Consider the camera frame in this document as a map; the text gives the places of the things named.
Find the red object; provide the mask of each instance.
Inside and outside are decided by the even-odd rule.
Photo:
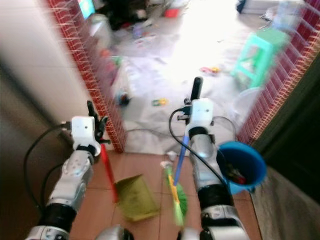
[[[105,58],[108,58],[108,57],[110,57],[110,51],[108,50],[108,49],[102,49],[101,51],[100,51],[100,56],[102,56],[102,57],[105,57]]]
[[[122,24],[121,28],[122,28],[122,29],[126,29],[126,28],[130,27],[131,25],[132,25],[132,23],[130,23],[130,22],[125,22],[124,24]]]
[[[176,18],[179,15],[179,11],[180,11],[179,8],[170,8],[164,12],[164,16],[166,18]]]
[[[201,67],[200,71],[205,74],[215,74],[215,72],[213,72],[209,67],[206,67],[206,66]]]
[[[115,177],[114,177],[114,173],[112,172],[112,168],[110,165],[110,161],[109,161],[106,147],[103,143],[101,144],[101,160],[104,163],[106,175],[107,175],[109,182],[110,182],[110,185],[111,185],[111,190],[112,190],[112,194],[113,194],[113,202],[117,203],[119,200],[119,197],[118,197],[118,193],[117,193],[117,189],[116,189]]]
[[[246,179],[243,176],[237,176],[233,181],[237,184],[246,184]]]

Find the toy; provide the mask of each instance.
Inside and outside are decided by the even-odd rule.
[[[220,72],[220,68],[217,66],[213,66],[213,67],[201,67],[200,71],[206,74],[212,74],[212,75],[216,75]]]
[[[168,99],[166,98],[159,98],[159,99],[156,99],[156,100],[153,100],[152,101],[152,106],[156,107],[156,106],[164,106],[164,105],[167,105],[168,103]]]

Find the brown floor tile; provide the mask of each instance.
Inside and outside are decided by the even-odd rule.
[[[250,240],[262,240],[252,201],[235,199],[234,204]]]
[[[154,193],[160,193],[162,189],[163,177],[160,162],[162,155],[126,153],[124,155],[124,166],[121,178],[129,178],[143,174],[145,182]]]
[[[161,193],[154,193],[154,199],[156,203],[161,205]],[[146,239],[146,240],[158,240],[159,239],[159,225],[160,225],[160,216],[154,216],[147,218],[145,220],[131,222],[127,221],[121,210],[116,207],[113,218],[112,225],[120,224],[122,227],[128,229],[132,234],[134,239]]]
[[[200,206],[196,196],[188,196],[188,211],[185,226],[201,231]],[[159,240],[176,239],[180,227],[175,224],[173,199],[171,194],[162,194]]]
[[[175,177],[176,172],[176,166],[178,164],[178,158],[174,162],[173,166],[173,177]],[[194,177],[193,177],[193,167],[188,157],[185,157],[182,163],[182,169],[180,173],[179,183],[183,187],[183,191],[185,194],[190,196],[197,196],[196,187],[194,183]],[[170,188],[168,184],[163,184],[162,186],[162,192],[166,194],[170,194]]]
[[[251,196],[248,191],[241,191],[237,194],[232,195],[234,200],[249,200],[251,201]]]
[[[70,237],[77,240],[95,239],[103,229],[111,225],[114,210],[110,190],[87,189]]]
[[[122,173],[125,165],[125,153],[117,153],[109,151],[109,161],[112,167],[115,181],[119,181],[122,177]],[[105,170],[105,165],[102,160],[93,165],[93,177],[88,184],[88,188],[93,189],[111,189],[109,179]]]

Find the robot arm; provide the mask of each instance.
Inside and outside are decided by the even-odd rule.
[[[93,176],[93,156],[97,156],[101,150],[95,139],[94,117],[73,117],[71,133],[74,152],[63,164],[61,176],[49,197],[44,214],[26,240],[69,239],[72,223]]]
[[[201,84],[202,79],[197,77],[192,89],[192,102],[189,102],[189,113],[180,118],[187,119],[185,135],[189,136],[191,149],[222,176],[216,160],[218,150],[208,133],[213,119],[213,103],[206,98],[198,99]],[[194,230],[185,229],[181,233],[181,240],[249,240],[226,185],[199,158],[192,153],[189,157],[200,202],[203,231],[198,235]]]

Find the red broom handle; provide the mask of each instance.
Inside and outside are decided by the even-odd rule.
[[[103,143],[101,143],[101,159],[104,163],[104,168],[106,171],[106,175],[109,179],[110,185],[111,185],[111,190],[112,190],[112,195],[113,195],[113,202],[117,203],[119,200],[117,189],[116,189],[116,183],[115,183],[115,177],[112,172],[112,168],[110,165],[109,157],[107,154],[106,147]]]

